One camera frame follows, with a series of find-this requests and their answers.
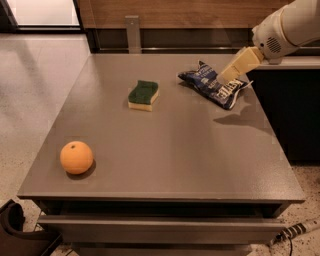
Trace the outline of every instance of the wooden panel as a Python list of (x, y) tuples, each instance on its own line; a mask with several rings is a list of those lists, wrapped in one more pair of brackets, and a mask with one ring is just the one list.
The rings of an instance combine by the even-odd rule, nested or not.
[(292, 0), (78, 0), (85, 28), (252, 28)]

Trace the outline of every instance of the yellow sponge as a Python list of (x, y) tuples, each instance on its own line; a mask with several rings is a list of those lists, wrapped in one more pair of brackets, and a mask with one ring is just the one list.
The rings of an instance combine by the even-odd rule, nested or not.
[(128, 96), (129, 108), (152, 111), (152, 104), (159, 96), (159, 87), (155, 82), (138, 81), (138, 85)]

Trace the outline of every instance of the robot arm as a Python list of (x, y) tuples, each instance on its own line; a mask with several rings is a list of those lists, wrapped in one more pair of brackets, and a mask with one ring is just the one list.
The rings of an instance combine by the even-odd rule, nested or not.
[(242, 49), (219, 74), (219, 82), (229, 82), (255, 69), (264, 58), (278, 64), (283, 56), (320, 39), (320, 0), (295, 0), (252, 31), (255, 47)]

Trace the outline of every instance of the floor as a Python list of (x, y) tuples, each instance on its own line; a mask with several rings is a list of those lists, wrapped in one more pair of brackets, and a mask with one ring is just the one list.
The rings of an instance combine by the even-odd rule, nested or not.
[[(0, 205), (22, 205), (25, 231), (33, 230), (39, 209), (17, 191), (89, 55), (84, 35), (0, 34)], [(307, 200), (284, 212), (287, 226), (320, 217), (320, 165), (292, 167)], [(250, 256), (280, 256), (289, 255), (290, 244), (252, 248)], [(69, 245), (52, 255), (67, 254), (77, 255)], [(320, 256), (320, 229), (295, 238), (292, 255)]]

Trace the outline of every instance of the chip bag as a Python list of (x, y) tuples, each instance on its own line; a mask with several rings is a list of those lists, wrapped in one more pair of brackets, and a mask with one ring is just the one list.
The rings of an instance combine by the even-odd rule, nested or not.
[(181, 72), (178, 77), (205, 98), (223, 109), (230, 110), (236, 103), (239, 91), (247, 87), (249, 83), (234, 79), (224, 85), (217, 81), (217, 75), (209, 65), (199, 61), (198, 70)]

